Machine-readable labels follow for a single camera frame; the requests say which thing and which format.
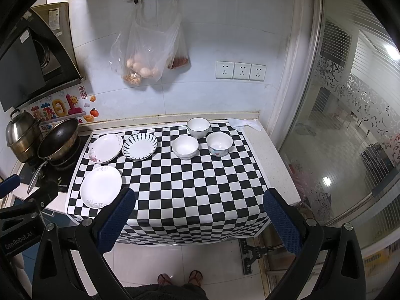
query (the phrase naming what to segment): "checkered tablecloth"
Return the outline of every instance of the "checkered tablecloth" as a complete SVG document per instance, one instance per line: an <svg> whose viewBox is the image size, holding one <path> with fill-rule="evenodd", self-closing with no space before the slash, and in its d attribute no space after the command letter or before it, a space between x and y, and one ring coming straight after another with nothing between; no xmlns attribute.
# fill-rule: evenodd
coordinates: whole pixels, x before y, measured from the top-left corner
<svg viewBox="0 0 400 300"><path fill-rule="evenodd" d="M214 242L229 237L255 236L269 222L263 210L265 179L241 132L229 123L213 122L210 132L231 135L233 147L224 157L210 155L206 139L199 151L181 160L171 150L171 141L187 135L186 126L156 127L117 134L127 140L137 133L152 133L158 145L149 159L132 161L122 152L102 166L113 166L122 174L122 186L135 191L136 205L120 238L134 244L181 244ZM89 160L89 137L83 157L68 190L67 214L80 222L94 218L100 209L86 207L80 187L88 172L99 164Z"/></svg>

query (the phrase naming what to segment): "countertop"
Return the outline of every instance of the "countertop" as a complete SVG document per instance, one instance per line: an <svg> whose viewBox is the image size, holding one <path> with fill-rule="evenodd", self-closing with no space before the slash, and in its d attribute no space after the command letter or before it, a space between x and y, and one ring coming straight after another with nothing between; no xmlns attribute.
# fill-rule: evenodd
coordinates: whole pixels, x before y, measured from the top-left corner
<svg viewBox="0 0 400 300"><path fill-rule="evenodd" d="M135 125L130 126L129 128L136 127L144 127L151 125ZM104 134L107 131L112 131L113 128L106 129L98 129L94 131L85 131L79 133L79 135L90 135L92 132L102 133ZM265 176L269 181L268 187L274 187L283 197L283 199L289 205L295 205L300 202L299 194L295 188L295 185L281 159L279 153L275 146L273 145L271 139L269 138L267 132L262 129L260 132L257 130L250 128L248 126L244 127L243 132L245 133L247 139L251 143L253 148L253 154L258 158L259 164L263 168ZM17 162L15 165L13 172L11 174L18 174L21 171L23 163ZM27 189L28 186L26 184L21 184L18 188L13 191L13 196L17 197L21 200L27 198ZM7 201L7 205L11 205L11 200ZM66 193L59 193L58 196L47 206L47 209L50 211L65 213L65 202L67 200Z"/></svg>

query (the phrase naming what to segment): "electrical socket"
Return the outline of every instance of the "electrical socket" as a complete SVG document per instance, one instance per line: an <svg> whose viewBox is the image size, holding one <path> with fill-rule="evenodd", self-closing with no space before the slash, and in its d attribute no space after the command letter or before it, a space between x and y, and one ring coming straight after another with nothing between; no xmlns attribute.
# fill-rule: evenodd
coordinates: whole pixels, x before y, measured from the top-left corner
<svg viewBox="0 0 400 300"><path fill-rule="evenodd" d="M250 80L264 81L267 67L260 64L252 64L250 70Z"/></svg>
<svg viewBox="0 0 400 300"><path fill-rule="evenodd" d="M216 61L215 77L218 79L232 79L233 65L233 62Z"/></svg>
<svg viewBox="0 0 400 300"><path fill-rule="evenodd" d="M233 69L233 78L241 80L249 80L251 64L235 62Z"/></svg>

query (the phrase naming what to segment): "oval plate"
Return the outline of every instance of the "oval plate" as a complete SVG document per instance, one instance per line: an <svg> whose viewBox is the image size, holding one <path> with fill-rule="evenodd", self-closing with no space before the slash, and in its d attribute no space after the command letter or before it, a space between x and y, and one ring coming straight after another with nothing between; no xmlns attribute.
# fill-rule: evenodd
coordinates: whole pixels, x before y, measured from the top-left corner
<svg viewBox="0 0 400 300"><path fill-rule="evenodd" d="M157 138L150 133L132 135L122 146L122 154L133 161L150 157L157 148Z"/></svg>
<svg viewBox="0 0 400 300"><path fill-rule="evenodd" d="M89 149L89 159L95 164L104 164L113 160L123 147L123 138L118 134L106 134L99 137Z"/></svg>
<svg viewBox="0 0 400 300"><path fill-rule="evenodd" d="M109 165L94 168L83 179L80 197L88 208L100 209L118 196L123 179L118 169Z"/></svg>

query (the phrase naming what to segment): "wok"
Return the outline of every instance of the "wok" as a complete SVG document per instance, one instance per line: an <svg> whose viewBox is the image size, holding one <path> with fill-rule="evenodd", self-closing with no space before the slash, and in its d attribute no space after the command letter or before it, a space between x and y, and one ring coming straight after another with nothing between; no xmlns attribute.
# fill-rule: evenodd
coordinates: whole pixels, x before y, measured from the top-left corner
<svg viewBox="0 0 400 300"><path fill-rule="evenodd" d="M74 145L78 137L78 120L76 118L67 119L56 126L43 138L37 148L37 156L45 161L33 174L27 188L29 194L38 181L39 173L49 160L61 159Z"/></svg>

